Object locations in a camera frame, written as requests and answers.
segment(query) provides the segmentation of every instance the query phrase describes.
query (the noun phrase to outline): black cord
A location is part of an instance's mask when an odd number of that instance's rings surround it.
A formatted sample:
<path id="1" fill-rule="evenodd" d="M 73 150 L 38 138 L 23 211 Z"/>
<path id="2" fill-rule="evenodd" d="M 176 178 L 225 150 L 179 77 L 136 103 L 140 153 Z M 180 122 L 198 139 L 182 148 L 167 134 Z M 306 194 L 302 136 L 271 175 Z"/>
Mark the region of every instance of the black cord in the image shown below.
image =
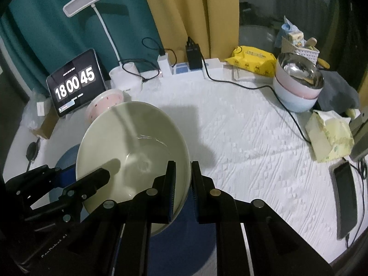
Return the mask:
<path id="1" fill-rule="evenodd" d="M 194 40 L 192 40 L 192 38 L 190 36 L 188 36 L 188 41 L 187 41 L 187 45 L 189 46 L 194 46 L 196 43 L 194 42 Z"/>
<path id="2" fill-rule="evenodd" d="M 27 170 L 26 170 L 26 172 L 28 172 L 28 171 L 29 171 L 29 168 L 31 167 L 31 162 L 32 162 L 32 160 L 29 160 L 29 161 L 28 161 L 28 166 L 27 166 Z"/>
<path id="3" fill-rule="evenodd" d="M 205 61 L 205 58 L 203 57 L 202 55 L 202 52 L 201 52 L 201 56 L 202 56 L 202 60 L 204 63 L 206 63 Z M 271 91 L 273 92 L 273 94 L 275 95 L 275 97 L 277 98 L 277 100 L 279 101 L 279 103 L 281 104 L 281 106 L 284 107 L 284 109 L 289 113 L 289 115 L 291 116 L 291 118 L 293 119 L 293 121 L 295 122 L 301 136 L 303 137 L 303 139 L 305 140 L 305 142 L 311 144 L 311 142 L 304 136 L 303 132 L 301 131 L 301 128 L 299 126 L 299 124 L 297 123 L 297 121 L 295 120 L 294 116 L 291 114 L 291 112 L 284 106 L 284 104 L 280 101 L 279 97 L 277 96 L 275 90 L 269 86 L 269 85 L 263 85 L 263 86 L 259 86 L 259 87 L 255 87 L 255 88 L 251 88 L 251 87 L 247 87 L 247 86 L 244 86 L 244 85 L 241 85 L 241 84 L 238 84 L 238 83 L 235 83 L 235 82 L 231 82 L 231 81 L 226 81 L 226 80 L 215 80 L 215 79 L 212 79 L 211 76 L 209 75 L 208 73 L 208 70 L 207 70 L 207 65 L 204 65 L 205 69 L 206 69 L 206 73 L 207 73 L 207 76 L 212 80 L 212 81 L 215 81 L 215 82 L 221 82 L 221 83 L 229 83 L 229 84 L 234 84 L 236 86 L 239 86 L 239 87 L 242 87 L 242 88 L 245 88 L 245 89 L 250 89 L 250 90 L 256 90 L 256 89 L 262 89 L 262 88 L 270 88 Z"/>
<path id="4" fill-rule="evenodd" d="M 144 41 L 147 40 L 147 39 L 150 39 L 151 41 L 153 41 L 155 43 L 155 45 L 157 46 L 157 48 L 152 48 L 152 47 L 146 45 L 144 43 Z M 176 65 L 176 63 L 178 63 L 178 58 L 176 57 L 176 53 L 174 52 L 174 50 L 173 49 L 166 49 L 166 48 L 161 47 L 160 44 L 156 40 L 154 40 L 152 37 L 143 38 L 142 39 L 142 45 L 144 47 L 146 47 L 147 49 L 152 49 L 154 51 L 159 51 L 160 56 L 164 56 L 166 50 L 171 51 L 174 54 L 174 57 L 175 57 L 175 63 L 171 67 L 174 67 Z"/>
<path id="5" fill-rule="evenodd" d="M 125 68 L 124 68 L 124 64 L 128 63 L 128 62 L 145 62 L 145 63 L 148 63 L 150 64 L 155 70 L 157 70 L 157 74 L 156 76 L 152 77 L 152 78 L 144 78 L 142 77 L 141 75 L 138 75 L 136 73 L 133 73 L 133 72 L 130 72 L 130 71 L 127 71 Z M 149 80 L 152 80 L 153 78 L 157 77 L 159 74 L 160 74 L 160 69 L 156 66 L 156 64 L 154 64 L 153 62 L 147 60 L 147 59 L 143 59 L 143 58 L 130 58 L 130 59 L 122 59 L 121 61 L 121 64 L 122 64 L 122 69 L 125 70 L 126 72 L 132 74 L 132 75 L 135 75 L 135 76 L 138 76 L 138 77 L 141 77 L 143 79 L 143 83 L 144 82 L 147 82 Z"/>
<path id="6" fill-rule="evenodd" d="M 368 167 L 367 167 L 367 162 L 365 161 L 365 158 L 361 158 L 358 163 L 357 163 L 357 167 L 355 167 L 353 164 L 349 163 L 350 166 L 352 168 L 354 168 L 357 173 L 359 174 L 361 180 L 362 180 L 362 200 L 363 200 L 363 215 L 362 215 L 362 219 L 360 220 L 359 226 L 358 226 L 358 230 L 355 233 L 355 236 L 353 238 L 352 243 L 350 244 L 350 246 L 348 246 L 348 241 L 349 241 L 349 234 L 346 236 L 345 241 L 346 241 L 346 248 L 349 248 L 353 245 L 353 243 L 355 242 L 355 239 L 357 238 L 357 235 L 359 233 L 360 227 L 362 226 L 363 220 L 364 220 L 364 214 L 365 214 L 365 204 L 364 204 L 364 180 L 367 179 L 367 173 L 368 173 Z"/>

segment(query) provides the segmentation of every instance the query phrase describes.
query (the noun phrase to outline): yellow package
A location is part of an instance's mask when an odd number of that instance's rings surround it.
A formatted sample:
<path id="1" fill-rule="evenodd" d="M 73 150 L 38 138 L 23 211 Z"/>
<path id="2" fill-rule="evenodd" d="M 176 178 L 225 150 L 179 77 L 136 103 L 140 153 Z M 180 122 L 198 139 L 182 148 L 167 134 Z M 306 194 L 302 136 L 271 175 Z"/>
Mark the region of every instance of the yellow package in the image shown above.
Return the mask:
<path id="1" fill-rule="evenodd" d="M 225 61 L 259 75 L 275 76 L 275 56 L 255 47 L 239 46 L 233 51 L 232 57 Z"/>
<path id="2" fill-rule="evenodd" d="M 349 119 L 335 111 L 314 111 L 305 129 L 312 143 L 317 162 L 327 162 L 350 155 L 354 138 Z"/>

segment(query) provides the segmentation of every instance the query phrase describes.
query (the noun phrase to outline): digital clock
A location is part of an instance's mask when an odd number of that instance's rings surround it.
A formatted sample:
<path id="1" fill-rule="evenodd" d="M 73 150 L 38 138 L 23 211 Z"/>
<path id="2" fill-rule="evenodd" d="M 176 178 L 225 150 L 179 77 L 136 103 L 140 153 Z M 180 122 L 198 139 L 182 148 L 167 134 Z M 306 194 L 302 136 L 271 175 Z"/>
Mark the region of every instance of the digital clock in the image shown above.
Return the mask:
<path id="1" fill-rule="evenodd" d="M 59 117 L 92 101 L 106 90 L 93 49 L 85 51 L 46 79 Z"/>

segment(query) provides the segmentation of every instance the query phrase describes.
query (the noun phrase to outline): black charger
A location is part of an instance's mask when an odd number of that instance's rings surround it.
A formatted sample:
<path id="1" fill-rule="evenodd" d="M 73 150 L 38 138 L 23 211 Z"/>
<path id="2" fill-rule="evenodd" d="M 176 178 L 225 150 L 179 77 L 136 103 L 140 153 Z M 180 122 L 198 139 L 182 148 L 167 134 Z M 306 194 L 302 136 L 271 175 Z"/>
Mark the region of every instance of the black charger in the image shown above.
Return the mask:
<path id="1" fill-rule="evenodd" d="M 187 45 L 185 46 L 187 52 L 187 59 L 189 64 L 189 69 L 192 71 L 194 69 L 202 69 L 202 54 L 199 45 L 194 42 L 189 36 Z"/>

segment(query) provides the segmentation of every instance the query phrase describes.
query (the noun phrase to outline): smartphone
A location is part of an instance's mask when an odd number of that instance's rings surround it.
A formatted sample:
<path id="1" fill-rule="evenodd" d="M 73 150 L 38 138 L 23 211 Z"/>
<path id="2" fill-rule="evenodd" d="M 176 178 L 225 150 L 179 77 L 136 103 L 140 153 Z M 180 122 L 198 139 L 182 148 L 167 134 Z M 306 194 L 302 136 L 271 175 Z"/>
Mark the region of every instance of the smartphone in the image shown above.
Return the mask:
<path id="1" fill-rule="evenodd" d="M 354 228 L 358 219 L 357 196 L 349 162 L 333 170 L 332 184 L 336 200 L 337 239 L 343 239 Z"/>

